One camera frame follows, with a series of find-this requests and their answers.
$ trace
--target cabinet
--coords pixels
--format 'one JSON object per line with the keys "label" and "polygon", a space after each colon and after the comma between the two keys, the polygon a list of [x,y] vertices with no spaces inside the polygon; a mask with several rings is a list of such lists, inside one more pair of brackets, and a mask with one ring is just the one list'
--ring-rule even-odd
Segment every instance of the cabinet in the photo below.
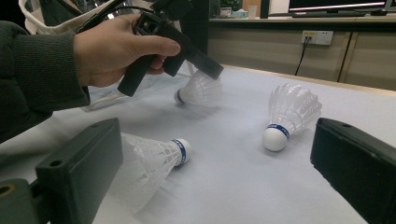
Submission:
{"label": "cabinet", "polygon": [[308,45],[297,76],[396,91],[395,19],[211,20],[208,56],[294,76],[302,31],[334,31],[330,46]]}

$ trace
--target black sleeve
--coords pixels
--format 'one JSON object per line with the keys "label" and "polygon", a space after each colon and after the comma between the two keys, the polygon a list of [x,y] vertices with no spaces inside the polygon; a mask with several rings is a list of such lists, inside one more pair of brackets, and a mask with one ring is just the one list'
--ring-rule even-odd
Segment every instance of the black sleeve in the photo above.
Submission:
{"label": "black sleeve", "polygon": [[0,144],[48,119],[88,105],[75,67],[73,34],[28,35],[0,21]]}

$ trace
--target white table surface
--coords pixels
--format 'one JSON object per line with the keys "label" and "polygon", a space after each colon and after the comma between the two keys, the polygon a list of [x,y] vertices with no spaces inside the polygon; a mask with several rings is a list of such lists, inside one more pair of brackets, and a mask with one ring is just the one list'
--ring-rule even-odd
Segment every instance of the white table surface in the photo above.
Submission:
{"label": "white table surface", "polygon": [[349,123],[396,147],[396,94],[226,68],[219,106],[205,108],[177,105],[174,92],[186,81],[162,78],[154,91],[122,104],[55,112],[0,145],[0,180],[32,182],[35,166],[53,150],[89,125],[117,117],[125,133],[158,141],[184,138],[194,154],[139,213],[106,196],[93,223],[366,223],[310,163],[315,123],[292,136],[284,150],[264,149],[268,99],[278,85],[300,84],[318,95],[323,118]]}

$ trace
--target person's hand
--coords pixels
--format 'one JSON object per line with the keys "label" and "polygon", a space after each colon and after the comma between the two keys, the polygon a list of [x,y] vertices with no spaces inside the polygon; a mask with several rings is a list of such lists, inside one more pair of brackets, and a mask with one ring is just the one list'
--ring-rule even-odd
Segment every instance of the person's hand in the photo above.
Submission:
{"label": "person's hand", "polygon": [[163,73],[163,60],[175,56],[180,45],[157,35],[134,35],[139,15],[118,16],[75,35],[76,69],[81,86],[109,86],[124,75],[126,67],[139,57],[156,54],[148,74]]}

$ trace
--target white shuttlecock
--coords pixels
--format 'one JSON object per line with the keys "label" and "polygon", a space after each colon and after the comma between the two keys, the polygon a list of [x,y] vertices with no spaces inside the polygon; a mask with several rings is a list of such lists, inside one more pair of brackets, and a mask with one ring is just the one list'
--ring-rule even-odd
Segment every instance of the white shuttlecock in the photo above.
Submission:
{"label": "white shuttlecock", "polygon": [[220,77],[214,79],[197,70],[185,87],[175,92],[179,104],[215,105],[221,92]]}
{"label": "white shuttlecock", "polygon": [[184,139],[164,143],[123,133],[122,154],[123,164],[108,192],[136,213],[172,169],[191,157],[192,148]]}
{"label": "white shuttlecock", "polygon": [[290,136],[318,119],[322,104],[310,90],[285,84],[272,92],[269,100],[270,122],[262,135],[264,146],[271,151],[285,147]]}

